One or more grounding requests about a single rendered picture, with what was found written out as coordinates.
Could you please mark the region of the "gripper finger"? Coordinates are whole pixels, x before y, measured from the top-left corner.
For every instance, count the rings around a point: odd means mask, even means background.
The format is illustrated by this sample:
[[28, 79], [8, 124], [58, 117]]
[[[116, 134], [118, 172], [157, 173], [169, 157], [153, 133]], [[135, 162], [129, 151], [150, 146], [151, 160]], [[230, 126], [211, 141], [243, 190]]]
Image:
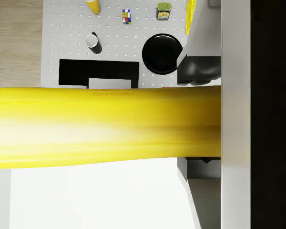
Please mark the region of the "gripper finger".
[[187, 193], [194, 229], [221, 229], [219, 157], [179, 157], [177, 174]]
[[221, 77], [221, 0], [195, 0], [186, 45], [177, 58], [178, 85], [204, 85]]

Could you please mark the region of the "white drawer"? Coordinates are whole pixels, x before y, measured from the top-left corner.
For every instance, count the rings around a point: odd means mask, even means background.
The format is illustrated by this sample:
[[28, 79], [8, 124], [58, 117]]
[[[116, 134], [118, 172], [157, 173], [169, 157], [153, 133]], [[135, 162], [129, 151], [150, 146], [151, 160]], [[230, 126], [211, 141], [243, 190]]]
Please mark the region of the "white drawer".
[[176, 158], [0, 169], [0, 229], [198, 229]]

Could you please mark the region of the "banana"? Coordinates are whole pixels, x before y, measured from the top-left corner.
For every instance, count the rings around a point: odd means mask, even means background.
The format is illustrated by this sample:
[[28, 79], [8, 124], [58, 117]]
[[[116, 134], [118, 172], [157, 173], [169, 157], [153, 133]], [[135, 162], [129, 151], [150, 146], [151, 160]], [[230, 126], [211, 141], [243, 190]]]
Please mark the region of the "banana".
[[0, 88], [0, 168], [220, 155], [220, 86]]

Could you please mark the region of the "black plate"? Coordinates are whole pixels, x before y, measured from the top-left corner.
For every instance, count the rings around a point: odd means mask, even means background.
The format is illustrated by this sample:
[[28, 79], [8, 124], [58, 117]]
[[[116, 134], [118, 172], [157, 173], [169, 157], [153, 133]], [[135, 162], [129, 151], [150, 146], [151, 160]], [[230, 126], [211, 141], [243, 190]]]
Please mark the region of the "black plate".
[[177, 70], [177, 58], [183, 47], [177, 38], [159, 33], [150, 37], [142, 49], [143, 63], [155, 74], [165, 75]]

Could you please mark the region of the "yellow basket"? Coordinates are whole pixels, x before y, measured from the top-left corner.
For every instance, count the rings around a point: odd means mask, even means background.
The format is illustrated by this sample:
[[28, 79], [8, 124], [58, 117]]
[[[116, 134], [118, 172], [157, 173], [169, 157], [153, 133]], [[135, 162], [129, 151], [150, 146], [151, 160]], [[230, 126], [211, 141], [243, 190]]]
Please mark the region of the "yellow basket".
[[186, 6], [186, 28], [185, 28], [185, 34], [188, 35], [190, 32], [190, 27], [193, 21], [195, 8], [197, 5], [197, 0], [188, 0], [187, 6]]

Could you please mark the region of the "flat-sided can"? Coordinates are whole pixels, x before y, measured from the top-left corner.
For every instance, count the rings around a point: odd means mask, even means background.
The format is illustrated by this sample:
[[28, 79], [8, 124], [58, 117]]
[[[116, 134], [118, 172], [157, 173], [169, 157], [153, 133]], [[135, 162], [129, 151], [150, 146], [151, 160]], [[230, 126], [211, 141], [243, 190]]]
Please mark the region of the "flat-sided can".
[[156, 19], [158, 21], [167, 21], [170, 16], [171, 9], [172, 9], [171, 3], [159, 2], [156, 10]]

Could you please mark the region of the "puzzle cube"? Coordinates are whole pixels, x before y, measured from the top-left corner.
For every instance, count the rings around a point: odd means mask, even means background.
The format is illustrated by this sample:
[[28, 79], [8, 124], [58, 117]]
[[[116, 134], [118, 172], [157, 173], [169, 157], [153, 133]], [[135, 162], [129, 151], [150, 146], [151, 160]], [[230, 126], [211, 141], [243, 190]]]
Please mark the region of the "puzzle cube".
[[122, 10], [122, 21], [123, 24], [131, 24], [131, 10], [129, 9]]

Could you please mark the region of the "black stove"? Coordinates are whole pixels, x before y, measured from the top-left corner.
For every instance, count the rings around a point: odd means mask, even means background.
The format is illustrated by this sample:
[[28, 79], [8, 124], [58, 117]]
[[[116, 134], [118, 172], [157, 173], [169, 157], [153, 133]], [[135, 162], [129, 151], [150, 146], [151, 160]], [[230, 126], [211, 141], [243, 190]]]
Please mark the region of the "black stove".
[[139, 63], [60, 59], [59, 85], [88, 86], [90, 78], [130, 80], [138, 88]]

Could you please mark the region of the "black mug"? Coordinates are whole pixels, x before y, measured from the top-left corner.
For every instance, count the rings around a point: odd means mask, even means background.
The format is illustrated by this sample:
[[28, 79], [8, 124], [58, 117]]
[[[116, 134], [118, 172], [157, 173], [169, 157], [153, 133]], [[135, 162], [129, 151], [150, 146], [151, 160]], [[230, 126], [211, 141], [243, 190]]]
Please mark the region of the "black mug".
[[98, 40], [97, 34], [92, 32], [87, 35], [84, 39], [85, 45], [94, 53], [100, 54], [102, 51], [102, 46]]

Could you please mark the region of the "yellow mug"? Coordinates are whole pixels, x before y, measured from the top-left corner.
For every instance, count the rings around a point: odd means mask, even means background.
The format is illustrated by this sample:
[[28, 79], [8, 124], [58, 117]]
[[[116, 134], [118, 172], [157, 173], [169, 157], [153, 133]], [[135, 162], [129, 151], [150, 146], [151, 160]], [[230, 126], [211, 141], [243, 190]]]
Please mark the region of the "yellow mug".
[[95, 14], [98, 15], [101, 11], [101, 7], [99, 4], [99, 0], [85, 0], [87, 6], [90, 10]]

